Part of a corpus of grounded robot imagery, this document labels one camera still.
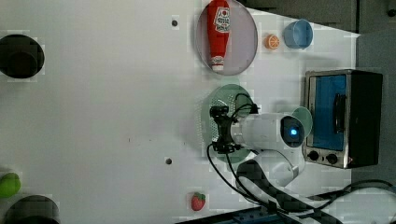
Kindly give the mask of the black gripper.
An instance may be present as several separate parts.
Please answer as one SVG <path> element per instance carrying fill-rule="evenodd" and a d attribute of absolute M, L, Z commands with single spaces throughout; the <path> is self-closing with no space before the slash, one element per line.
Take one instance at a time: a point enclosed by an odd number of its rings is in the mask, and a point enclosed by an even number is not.
<path fill-rule="evenodd" d="M 217 124 L 219 134 L 218 139 L 212 142 L 212 146 L 219 154 L 234 153 L 241 149 L 241 146 L 235 143 L 231 135 L 231 128 L 236 122 L 236 118 L 229 117 L 228 112 L 227 105 L 214 105 L 209 109 L 209 115 Z"/>

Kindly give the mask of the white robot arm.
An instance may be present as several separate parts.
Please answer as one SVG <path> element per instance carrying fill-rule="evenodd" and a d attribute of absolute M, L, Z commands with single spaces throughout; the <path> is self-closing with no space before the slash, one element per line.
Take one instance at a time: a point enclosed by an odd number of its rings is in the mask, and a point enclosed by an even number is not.
<path fill-rule="evenodd" d="M 304 125 L 294 116 L 280 113 L 253 114 L 251 105 L 241 105 L 233 113 L 226 105 L 214 105 L 209 116 L 218 126 L 218 138 L 208 147 L 230 161 L 235 151 L 255 153 L 249 160 L 231 167 L 234 190 L 268 210 L 298 220 L 311 219 L 319 224 L 342 224 L 329 214 L 329 201 L 316 205 L 287 189 L 301 172 L 301 145 Z"/>

